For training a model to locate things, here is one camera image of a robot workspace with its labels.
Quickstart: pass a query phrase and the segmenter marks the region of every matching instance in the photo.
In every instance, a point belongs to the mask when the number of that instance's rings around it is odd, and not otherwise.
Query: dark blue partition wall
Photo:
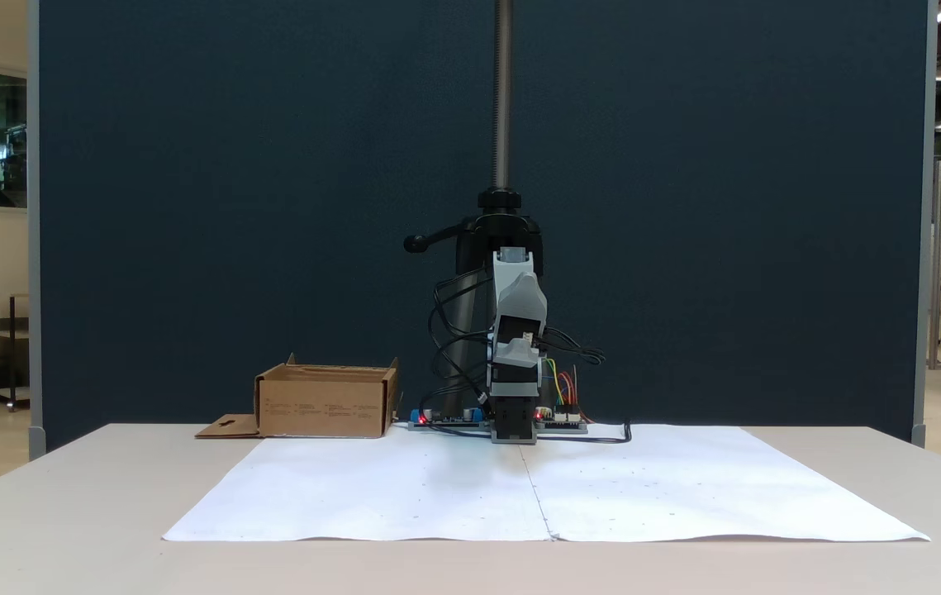
[[[50,448],[247,411],[290,351],[433,388],[454,247],[402,238],[488,184],[492,10],[43,2]],[[512,183],[553,324],[610,356],[580,373],[595,418],[909,436],[926,15],[518,0]]]

